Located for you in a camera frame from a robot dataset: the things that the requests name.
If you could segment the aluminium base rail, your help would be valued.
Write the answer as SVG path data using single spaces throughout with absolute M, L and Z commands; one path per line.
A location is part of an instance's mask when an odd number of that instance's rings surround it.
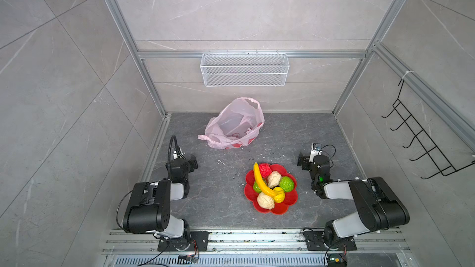
M 321 229 L 198 229 L 179 251 L 164 238 L 110 231 L 101 243 L 106 267 L 416 267 L 396 228 L 327 247 Z

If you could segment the pink plastic bag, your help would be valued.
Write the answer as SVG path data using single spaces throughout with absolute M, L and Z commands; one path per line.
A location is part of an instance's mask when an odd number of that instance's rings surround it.
M 198 139 L 219 150 L 247 147 L 255 141 L 264 122 L 262 107 L 257 100 L 237 98 L 217 117 L 211 118 Z

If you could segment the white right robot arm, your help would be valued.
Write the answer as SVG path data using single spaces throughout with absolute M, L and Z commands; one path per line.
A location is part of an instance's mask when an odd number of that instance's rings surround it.
M 308 171 L 311 189 L 321 199 L 351 200 L 356 211 L 325 224 L 323 243 L 336 249 L 354 236 L 406 225 L 409 211 L 381 177 L 355 180 L 333 180 L 330 170 L 333 156 L 320 143 L 313 143 L 310 153 L 299 153 L 297 166 Z

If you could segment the yellow fake banana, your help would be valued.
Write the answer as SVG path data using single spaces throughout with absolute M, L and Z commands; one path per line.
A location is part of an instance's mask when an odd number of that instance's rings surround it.
M 253 172 L 254 172 L 255 182 L 258 183 L 258 185 L 261 188 L 262 192 L 265 193 L 268 196 L 273 197 L 274 193 L 273 193 L 272 189 L 267 186 L 267 181 L 264 181 L 264 178 L 261 176 L 261 173 L 259 171 L 259 164 L 258 163 L 254 163 Z

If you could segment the green fake lime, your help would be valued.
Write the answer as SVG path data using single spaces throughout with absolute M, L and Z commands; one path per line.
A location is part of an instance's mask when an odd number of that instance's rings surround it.
M 278 185 L 284 192 L 290 193 L 295 188 L 294 180 L 288 176 L 283 176 Z

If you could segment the cream fake fruit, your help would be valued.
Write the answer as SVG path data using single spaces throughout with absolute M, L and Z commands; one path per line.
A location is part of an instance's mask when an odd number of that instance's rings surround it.
M 274 199 L 271 196 L 266 195 L 265 193 L 261 192 L 257 196 L 257 203 L 258 205 L 266 210 L 272 210 L 275 207 Z
M 281 180 L 282 180 L 282 175 L 278 171 L 273 171 L 267 177 L 267 186 L 271 189 L 278 187 L 280 185 Z

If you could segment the red flower-shaped bowl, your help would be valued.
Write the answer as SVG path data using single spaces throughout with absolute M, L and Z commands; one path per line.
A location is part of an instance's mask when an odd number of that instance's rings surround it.
M 298 201 L 294 176 L 279 164 L 255 163 L 246 175 L 244 194 L 261 213 L 282 215 Z

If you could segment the green fake kiwi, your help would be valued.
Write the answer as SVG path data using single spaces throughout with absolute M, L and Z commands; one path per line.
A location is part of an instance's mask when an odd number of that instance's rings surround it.
M 259 187 L 258 183 L 256 183 L 256 182 L 254 182 L 252 188 L 253 188 L 253 190 L 254 190 L 257 194 L 259 194 L 259 193 L 262 192 L 261 188 Z

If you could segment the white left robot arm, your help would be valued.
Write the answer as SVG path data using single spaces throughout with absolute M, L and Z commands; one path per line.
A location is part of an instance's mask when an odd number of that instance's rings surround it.
M 118 227 L 130 234 L 153 234 L 173 243 L 189 244 L 191 234 L 186 220 L 171 213 L 171 202 L 185 199 L 190 190 L 189 174 L 198 169 L 196 157 L 184 156 L 178 140 L 172 135 L 169 141 L 168 176 L 157 182 L 139 182 L 126 196 L 129 197 L 124 216 L 115 214 Z

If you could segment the yellow fake lemon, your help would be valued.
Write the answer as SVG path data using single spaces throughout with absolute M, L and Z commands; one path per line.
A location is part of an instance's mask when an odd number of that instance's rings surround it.
M 281 187 L 275 187 L 272 189 L 275 203 L 282 203 L 285 200 L 285 191 Z

